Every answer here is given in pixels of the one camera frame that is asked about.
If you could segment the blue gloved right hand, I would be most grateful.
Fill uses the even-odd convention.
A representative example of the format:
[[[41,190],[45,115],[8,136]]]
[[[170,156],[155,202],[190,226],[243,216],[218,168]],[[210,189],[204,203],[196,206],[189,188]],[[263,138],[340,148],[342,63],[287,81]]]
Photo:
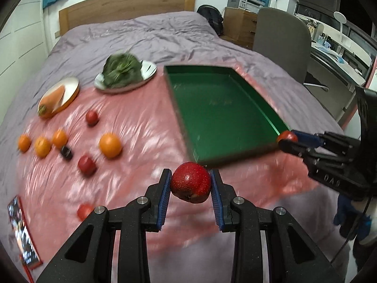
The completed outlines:
[[[356,239],[361,245],[369,246],[376,241],[376,210],[369,199],[352,201],[339,195],[334,225],[340,226],[343,238]]]

